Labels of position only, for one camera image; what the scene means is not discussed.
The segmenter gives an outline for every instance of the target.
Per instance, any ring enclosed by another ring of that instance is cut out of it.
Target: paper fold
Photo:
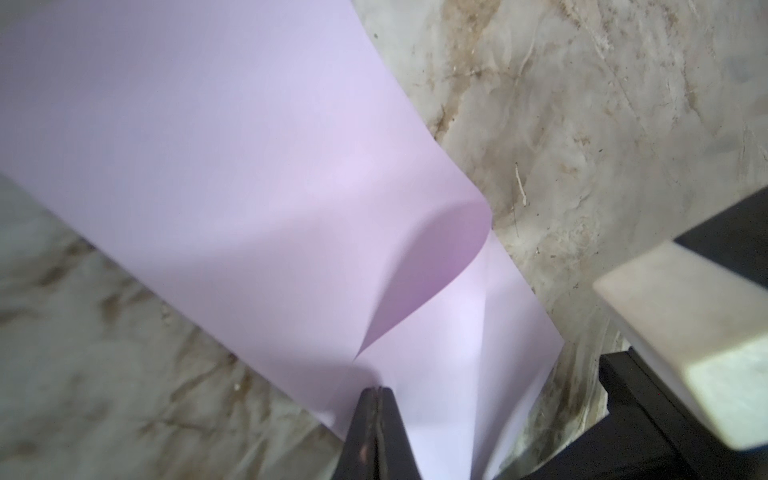
[[[467,478],[525,417],[561,340],[347,0],[60,0],[0,71],[2,173],[335,432],[384,382]]]

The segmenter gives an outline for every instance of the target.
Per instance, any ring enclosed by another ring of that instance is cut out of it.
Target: marble countertop
[[[355,6],[566,340],[517,478],[605,414],[592,282],[768,184],[768,5]],[[0,231],[0,477],[329,477],[338,439],[3,178]]]

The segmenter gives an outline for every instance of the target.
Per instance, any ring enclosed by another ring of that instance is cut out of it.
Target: stain on marble
[[[0,310],[0,328],[20,319],[29,318],[31,311],[27,309]]]
[[[191,379],[185,380],[184,383],[179,385],[173,392],[170,393],[168,399],[171,403],[182,400],[189,392],[196,389],[202,382],[209,379],[214,373],[218,371],[221,366],[215,366],[207,372],[203,372]]]
[[[37,281],[37,284],[41,287],[56,286],[77,267],[84,255],[88,255],[95,250],[96,247],[85,239],[79,238],[75,240],[64,249],[58,262]]]
[[[750,118],[768,115],[768,94],[760,95],[757,99],[755,99],[755,101],[750,105],[749,110],[747,111],[747,115]]]
[[[104,255],[104,257],[102,257],[101,265],[104,268],[104,270],[119,270],[120,269],[120,266],[118,265],[118,263],[115,262],[114,260],[112,260],[110,257],[107,257],[106,255]]]
[[[115,323],[118,322],[120,316],[120,294],[112,293],[107,298],[101,301],[101,321],[107,329],[114,328]]]
[[[154,298],[157,298],[157,296],[155,296],[152,290],[149,290],[145,286],[141,286],[141,288],[139,288],[139,291],[131,295],[128,298],[128,300],[126,300],[126,304],[130,306],[130,305],[134,305],[135,303],[147,302]]]
[[[472,77],[481,76],[483,70],[475,63],[475,46],[485,27],[498,10],[500,0],[446,0],[442,5],[442,27],[448,44],[449,68],[447,78],[451,84],[448,100],[433,126],[433,136],[442,140],[458,113],[462,95]]]
[[[21,440],[5,451],[0,450],[0,462],[10,458],[31,458],[37,455],[40,451],[38,444],[30,442],[28,440]]]

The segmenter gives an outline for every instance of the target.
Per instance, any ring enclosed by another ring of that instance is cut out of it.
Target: purple paper
[[[382,383],[494,473],[562,340],[351,4],[62,0],[0,71],[4,174],[339,436]]]

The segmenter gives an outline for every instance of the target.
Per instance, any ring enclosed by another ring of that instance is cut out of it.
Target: lavender paper sheet
[[[0,35],[0,170],[343,437],[490,478],[562,346],[347,0],[60,0]]]

